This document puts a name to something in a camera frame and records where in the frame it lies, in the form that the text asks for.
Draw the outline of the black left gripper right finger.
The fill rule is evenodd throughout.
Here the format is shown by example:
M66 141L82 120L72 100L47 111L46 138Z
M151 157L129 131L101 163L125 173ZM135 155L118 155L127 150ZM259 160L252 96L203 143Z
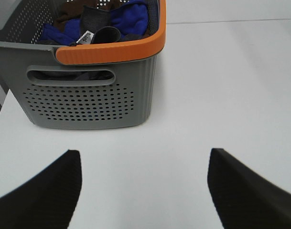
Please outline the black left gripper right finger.
M210 153L207 184L225 229L291 229L291 193L221 148Z

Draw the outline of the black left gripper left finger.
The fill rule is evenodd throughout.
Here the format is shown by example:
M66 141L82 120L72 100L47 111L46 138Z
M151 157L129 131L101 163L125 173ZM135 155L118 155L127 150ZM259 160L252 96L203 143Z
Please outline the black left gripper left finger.
M0 197L0 229L66 229L82 188L80 152L67 150L33 178Z

